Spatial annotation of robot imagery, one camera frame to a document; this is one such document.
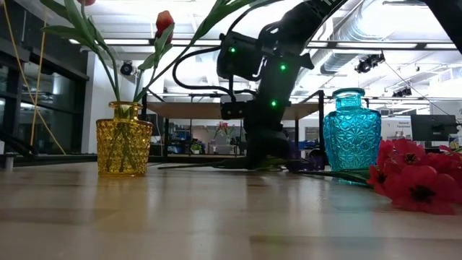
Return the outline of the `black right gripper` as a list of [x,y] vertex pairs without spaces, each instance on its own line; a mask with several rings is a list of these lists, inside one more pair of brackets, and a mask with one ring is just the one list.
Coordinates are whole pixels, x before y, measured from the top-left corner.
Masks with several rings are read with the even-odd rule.
[[282,117],[290,106],[289,94],[282,92],[260,92],[245,102],[245,137],[254,139],[248,142],[247,169],[256,169],[267,157],[289,157]]

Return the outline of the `blue glass vase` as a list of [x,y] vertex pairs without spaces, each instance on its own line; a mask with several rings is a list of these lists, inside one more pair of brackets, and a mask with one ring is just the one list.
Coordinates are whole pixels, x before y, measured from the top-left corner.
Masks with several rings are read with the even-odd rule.
[[336,110],[323,119],[328,163],[333,171],[368,168],[378,158],[381,115],[362,105],[362,88],[333,92]]

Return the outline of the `yellow glass vase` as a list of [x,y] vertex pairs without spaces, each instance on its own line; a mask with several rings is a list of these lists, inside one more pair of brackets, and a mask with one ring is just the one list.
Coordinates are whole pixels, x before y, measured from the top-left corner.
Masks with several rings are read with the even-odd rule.
[[112,119],[98,119],[98,175],[106,178],[144,176],[147,171],[153,125],[138,119],[142,105],[113,101]]

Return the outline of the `yellow artificial tulip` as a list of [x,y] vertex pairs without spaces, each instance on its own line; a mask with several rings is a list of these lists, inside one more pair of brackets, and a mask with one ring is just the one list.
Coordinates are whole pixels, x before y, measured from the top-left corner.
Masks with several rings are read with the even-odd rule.
[[173,66],[180,58],[182,58],[188,49],[192,47],[197,40],[205,36],[217,23],[223,20],[229,14],[237,11],[238,9],[251,5],[251,7],[245,10],[230,26],[232,29],[236,24],[244,18],[244,16],[257,9],[259,7],[264,7],[269,4],[276,3],[282,0],[216,0],[214,6],[211,8],[210,12],[207,14],[203,22],[197,28],[194,36],[190,39],[189,43],[185,46],[183,51],[172,60],[157,76],[154,76],[155,81],[157,81],[171,66]]

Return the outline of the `red artificial flower bunch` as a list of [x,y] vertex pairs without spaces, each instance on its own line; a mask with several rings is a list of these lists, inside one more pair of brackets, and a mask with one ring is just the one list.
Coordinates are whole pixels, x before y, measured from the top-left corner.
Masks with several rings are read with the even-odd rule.
[[368,185],[406,211],[453,215],[453,206],[462,205],[462,148],[427,153],[406,139],[382,141],[368,168],[314,174]]

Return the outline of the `orange artificial tulip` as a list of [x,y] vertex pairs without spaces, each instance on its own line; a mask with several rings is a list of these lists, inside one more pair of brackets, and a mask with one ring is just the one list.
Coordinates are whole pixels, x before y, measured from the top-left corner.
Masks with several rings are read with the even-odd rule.
[[[156,25],[157,31],[160,31],[160,33],[163,33],[164,31],[173,33],[173,30],[175,28],[174,19],[168,10],[162,11],[157,15],[157,20],[156,20],[155,25]],[[159,66],[160,60],[172,47],[173,47],[172,43],[170,43],[169,45],[165,45],[163,48],[156,48],[154,46],[154,53],[150,54],[144,60],[144,62],[138,66],[140,77],[142,77],[144,72],[149,69],[152,69],[152,75],[149,81],[144,85],[142,90],[139,90],[140,83],[138,82],[136,84],[135,94],[133,98],[134,102],[136,103],[139,102],[142,99],[142,97],[145,95],[147,90],[149,89],[150,85],[154,83],[155,81],[154,76]]]

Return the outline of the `red artificial tulip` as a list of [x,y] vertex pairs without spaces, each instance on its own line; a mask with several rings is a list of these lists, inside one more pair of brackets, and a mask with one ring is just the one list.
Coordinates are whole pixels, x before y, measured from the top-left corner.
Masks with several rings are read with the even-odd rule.
[[[116,60],[113,56],[113,53],[109,49],[109,47],[105,44],[102,35],[100,34],[99,30],[92,24],[89,23],[89,32],[90,36],[94,39],[88,39],[87,36],[84,35],[83,32],[76,28],[72,27],[65,27],[62,25],[51,25],[46,26],[41,29],[43,33],[49,33],[53,35],[57,35],[60,38],[68,39],[68,40],[75,40],[83,46],[88,47],[92,52],[94,52],[101,63],[103,64],[103,68],[107,74],[107,77],[110,81],[110,86],[113,89],[115,100],[119,101],[120,98],[120,91],[119,91],[119,84],[118,84],[118,76],[117,76],[117,66]],[[105,57],[108,57],[112,61],[113,73],[110,72],[109,66],[105,62]]]

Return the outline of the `wooden shelf black legs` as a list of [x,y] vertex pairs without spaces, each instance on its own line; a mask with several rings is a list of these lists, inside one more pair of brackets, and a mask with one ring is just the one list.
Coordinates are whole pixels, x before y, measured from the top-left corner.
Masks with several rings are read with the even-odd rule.
[[[319,155],[323,153],[323,169],[328,163],[326,156],[325,142],[323,139],[323,116],[324,116],[324,100],[326,96],[324,91],[318,90],[312,95],[307,96],[300,103],[291,104],[287,107],[282,121],[293,120],[298,125],[299,120],[314,112],[318,112],[319,137],[318,147]],[[219,103],[171,103],[171,102],[147,102],[147,108],[162,116],[165,120],[168,119],[204,119],[204,120],[223,120],[220,114]]]

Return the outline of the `black spotlight cluster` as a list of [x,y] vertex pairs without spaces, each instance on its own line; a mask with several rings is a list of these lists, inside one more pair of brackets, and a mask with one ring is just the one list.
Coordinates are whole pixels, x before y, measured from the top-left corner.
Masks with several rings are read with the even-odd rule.
[[375,68],[379,64],[385,61],[385,56],[383,53],[380,54],[371,54],[366,57],[362,57],[359,60],[358,65],[355,66],[354,70],[358,74],[368,73],[371,69]]

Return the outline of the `dark computer monitor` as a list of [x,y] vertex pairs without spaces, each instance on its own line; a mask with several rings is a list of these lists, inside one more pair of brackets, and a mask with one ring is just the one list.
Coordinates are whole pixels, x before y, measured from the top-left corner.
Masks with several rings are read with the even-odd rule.
[[411,115],[413,141],[448,141],[451,134],[457,134],[456,117],[452,115]]

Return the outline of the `silver ventilation duct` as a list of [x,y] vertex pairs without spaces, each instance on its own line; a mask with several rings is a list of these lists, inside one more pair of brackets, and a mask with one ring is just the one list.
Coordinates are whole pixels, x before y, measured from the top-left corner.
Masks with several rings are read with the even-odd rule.
[[[333,41],[379,41],[391,34],[391,27],[382,27],[385,19],[382,9],[384,0],[362,0],[358,7],[334,30]],[[321,74],[335,74],[340,68],[355,59],[358,53],[339,53],[329,49],[318,49],[313,63],[320,66]]]

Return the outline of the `black ceiling rail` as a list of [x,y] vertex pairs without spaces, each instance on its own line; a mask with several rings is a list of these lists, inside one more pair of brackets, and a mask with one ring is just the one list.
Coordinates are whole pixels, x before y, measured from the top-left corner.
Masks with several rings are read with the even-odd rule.
[[[153,39],[105,39],[108,46],[153,46]],[[457,51],[451,42],[396,42],[396,41],[333,41],[314,40],[307,49],[331,50],[417,50],[417,51]]]

